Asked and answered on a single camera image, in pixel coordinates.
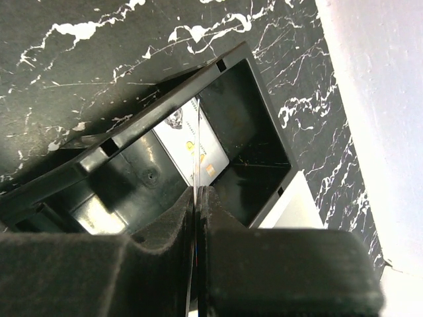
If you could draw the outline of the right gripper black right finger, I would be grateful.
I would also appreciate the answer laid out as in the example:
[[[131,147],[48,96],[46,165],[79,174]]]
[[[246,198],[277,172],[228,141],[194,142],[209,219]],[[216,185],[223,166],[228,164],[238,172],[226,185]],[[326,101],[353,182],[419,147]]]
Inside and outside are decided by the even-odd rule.
[[[216,190],[197,196],[200,316],[378,316],[385,299],[362,242],[327,229],[249,229]]]

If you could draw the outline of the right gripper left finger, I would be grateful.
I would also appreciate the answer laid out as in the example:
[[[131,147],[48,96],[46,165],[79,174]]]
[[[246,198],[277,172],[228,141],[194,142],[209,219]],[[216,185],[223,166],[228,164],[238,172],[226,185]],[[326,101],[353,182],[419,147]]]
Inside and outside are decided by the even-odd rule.
[[[2,316],[186,316],[194,192],[134,234],[3,233]]]

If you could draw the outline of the white plastic bin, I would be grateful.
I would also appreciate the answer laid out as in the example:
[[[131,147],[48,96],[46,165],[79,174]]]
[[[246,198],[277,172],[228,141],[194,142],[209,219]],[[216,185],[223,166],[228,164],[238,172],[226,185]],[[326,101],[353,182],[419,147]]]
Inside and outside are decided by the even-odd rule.
[[[293,177],[258,228],[323,229],[323,222],[302,171]]]

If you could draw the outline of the silver card with magnetic stripe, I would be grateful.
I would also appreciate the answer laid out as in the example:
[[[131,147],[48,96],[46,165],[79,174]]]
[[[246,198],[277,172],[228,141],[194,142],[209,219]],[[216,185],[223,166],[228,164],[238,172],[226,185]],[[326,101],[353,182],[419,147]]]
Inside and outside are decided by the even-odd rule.
[[[211,185],[229,164],[198,96],[158,123],[153,132],[189,186]]]

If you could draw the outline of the black bin with white card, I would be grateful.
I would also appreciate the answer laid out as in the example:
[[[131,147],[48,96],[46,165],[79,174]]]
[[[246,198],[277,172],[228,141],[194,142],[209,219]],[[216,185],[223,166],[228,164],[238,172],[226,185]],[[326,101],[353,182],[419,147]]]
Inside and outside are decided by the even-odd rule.
[[[165,79],[159,97],[106,133],[75,138],[54,165],[1,197],[15,232],[132,233],[189,186],[153,128],[198,96],[229,164],[211,183],[243,225],[257,227],[297,173],[288,140],[246,43]]]

